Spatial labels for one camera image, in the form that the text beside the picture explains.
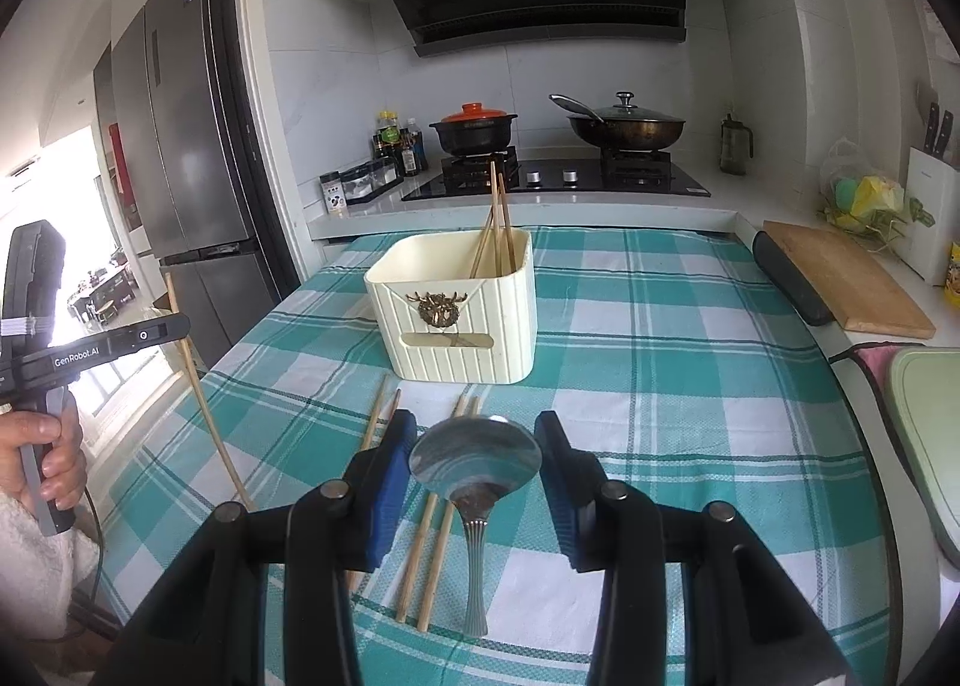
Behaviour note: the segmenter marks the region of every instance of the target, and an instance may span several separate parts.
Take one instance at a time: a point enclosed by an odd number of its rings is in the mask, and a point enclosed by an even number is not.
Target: refrigerator handle
[[[150,42],[154,50],[154,87],[160,87],[160,47],[157,46],[157,30],[150,34]]]

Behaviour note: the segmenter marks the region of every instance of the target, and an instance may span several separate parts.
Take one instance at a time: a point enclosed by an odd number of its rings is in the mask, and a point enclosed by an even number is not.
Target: decorative emblem
[[[445,296],[443,293],[424,293],[422,296],[414,291],[414,295],[407,294],[407,301],[419,304],[416,311],[424,319],[427,326],[434,328],[450,328],[460,318],[459,302],[467,301],[467,294],[458,296],[453,292],[453,296]]]

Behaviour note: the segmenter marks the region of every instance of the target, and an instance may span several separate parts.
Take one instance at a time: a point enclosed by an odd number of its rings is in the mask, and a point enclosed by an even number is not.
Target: pan handle
[[[595,120],[598,123],[606,122],[606,120],[594,112],[593,109],[586,104],[577,101],[575,98],[569,98],[565,95],[551,95],[550,100],[565,112],[572,112],[573,114],[586,114],[587,117]]]

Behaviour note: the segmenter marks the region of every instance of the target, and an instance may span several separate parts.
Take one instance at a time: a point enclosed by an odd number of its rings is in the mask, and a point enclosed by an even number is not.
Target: pot
[[[487,155],[510,146],[515,117],[500,109],[484,109],[483,104],[464,104],[462,112],[430,123],[430,127],[437,131],[440,149],[453,157]]]
[[[683,133],[685,120],[634,106],[630,92],[618,92],[616,97],[619,104],[603,109],[591,109],[565,95],[551,95],[550,100],[574,112],[569,119],[573,133],[603,150],[664,150]]]

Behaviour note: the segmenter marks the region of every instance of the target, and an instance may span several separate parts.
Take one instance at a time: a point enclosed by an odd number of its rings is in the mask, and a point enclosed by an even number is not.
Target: person's hand
[[[43,483],[40,494],[54,499],[61,510],[75,507],[86,487],[86,456],[80,450],[83,430],[77,403],[69,391],[64,397],[64,410],[59,420],[36,412],[13,411],[0,415],[0,491],[18,499],[23,507],[35,512],[34,503],[23,477],[20,464],[21,445],[45,445],[52,449],[43,457]]]

